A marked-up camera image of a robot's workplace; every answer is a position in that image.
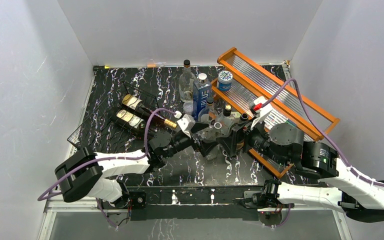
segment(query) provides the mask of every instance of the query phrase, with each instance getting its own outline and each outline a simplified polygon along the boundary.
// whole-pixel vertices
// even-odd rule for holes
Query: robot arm
[[[172,157],[189,146],[198,149],[197,140],[192,134],[207,128],[208,124],[195,122],[190,115],[184,115],[177,123],[181,131],[174,137],[166,131],[160,131],[148,141],[148,156],[144,156],[142,150],[107,154],[93,152],[89,147],[79,149],[55,169],[57,179],[86,162],[102,160],[78,170],[59,184],[64,201],[71,203],[87,196],[108,201],[117,208],[125,207],[130,200],[125,184],[121,180],[108,178],[122,174],[150,173],[165,165],[163,158]],[[141,156],[144,157],[137,160],[126,159]]]
[[[144,174],[164,166],[163,158],[172,157],[179,151],[192,146],[205,156],[218,144],[228,156],[233,157],[239,150],[247,152],[254,148],[269,157],[295,164],[295,172],[318,179],[332,187],[311,187],[291,185],[279,180],[267,180],[263,191],[244,192],[245,204],[250,207],[265,208],[273,204],[306,204],[308,206],[329,208],[346,213],[360,222],[384,221],[384,187],[367,183],[351,173],[339,158],[338,153],[321,142],[304,142],[304,133],[287,123],[278,124],[266,131],[263,120],[272,110],[271,105],[261,108],[265,99],[256,99],[251,105],[255,114],[253,119],[236,124],[229,136],[218,137],[215,142],[202,142],[193,134],[208,127],[208,124],[195,122],[189,115],[177,121],[181,131],[173,137],[168,132],[158,132],[148,142],[149,154],[138,160],[125,157],[140,157],[140,150],[128,153],[104,154],[92,152],[90,148],[80,149],[72,157],[55,169],[58,179],[77,166],[93,159],[116,157],[92,163],[77,171],[60,183],[65,202],[74,202],[83,197],[106,200],[116,208],[123,208],[130,200],[125,184],[108,177],[121,174]]]

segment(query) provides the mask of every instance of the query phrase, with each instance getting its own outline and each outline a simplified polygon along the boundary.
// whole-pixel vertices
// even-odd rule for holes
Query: bottle cap
[[[232,113],[232,106],[229,105],[229,104],[226,104],[226,105],[224,106],[223,115],[226,116],[226,117],[228,117],[228,116],[231,115],[231,113]]]
[[[242,115],[240,115],[240,120],[243,121],[243,122],[248,120],[248,114],[242,113]]]
[[[199,79],[199,82],[203,84],[207,80],[207,75],[205,73],[200,73],[198,75],[198,79]]]
[[[183,66],[185,68],[189,68],[191,66],[191,61],[189,61],[188,59],[184,60],[183,61]]]
[[[183,103],[183,113],[187,115],[192,115],[194,111],[194,103],[192,101],[186,101]]]
[[[214,98],[212,96],[209,96],[207,99],[206,99],[206,103],[207,104],[213,104],[214,103]]]

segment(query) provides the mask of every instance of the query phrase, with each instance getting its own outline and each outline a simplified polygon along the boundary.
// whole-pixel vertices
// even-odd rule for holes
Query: blue can
[[[223,70],[218,73],[217,88],[222,92],[231,89],[233,74],[230,71]]]

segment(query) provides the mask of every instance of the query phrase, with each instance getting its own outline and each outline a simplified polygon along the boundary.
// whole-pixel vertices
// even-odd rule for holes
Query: glass bottle
[[[192,102],[193,100],[193,84],[197,77],[192,73],[191,62],[186,59],[183,61],[183,73],[178,80],[180,100],[182,102]]]
[[[204,142],[214,142],[216,138],[220,135],[220,128],[222,125],[219,122],[215,122],[212,128],[207,132],[206,138],[203,140]],[[213,147],[213,149],[205,156],[205,159],[208,161],[214,160],[220,154],[220,145]]]
[[[216,111],[214,111],[214,98],[212,96],[206,99],[206,106],[198,114],[198,122],[210,124],[216,119]]]
[[[207,105],[207,98],[211,96],[211,84],[205,73],[200,73],[193,82],[193,118],[197,121],[200,112]]]
[[[144,105],[142,100],[135,96],[132,96],[131,94],[127,94],[123,98],[123,101],[121,102],[121,107],[146,121],[150,118],[153,112],[151,109],[147,108]],[[151,123],[154,123],[158,126],[167,126],[172,129],[176,129],[177,127],[177,124],[175,122],[172,122],[159,114],[154,115],[151,120]]]
[[[232,116],[231,113],[232,106],[230,104],[226,104],[224,106],[223,112],[215,118],[215,121],[221,124],[221,135],[229,135],[233,125],[235,124],[235,117]]]
[[[147,122],[125,109],[114,108],[110,119],[137,137],[143,137]]]

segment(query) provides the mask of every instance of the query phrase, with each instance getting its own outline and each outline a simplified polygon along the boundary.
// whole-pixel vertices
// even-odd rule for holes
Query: white wall
[[[322,0],[58,0],[94,65],[290,60]]]
[[[0,240],[37,238],[91,79],[56,0],[0,1]]]
[[[384,180],[384,1],[323,1],[291,66],[303,93],[341,118],[331,136],[351,164]],[[384,222],[347,223],[355,240],[384,240]]]

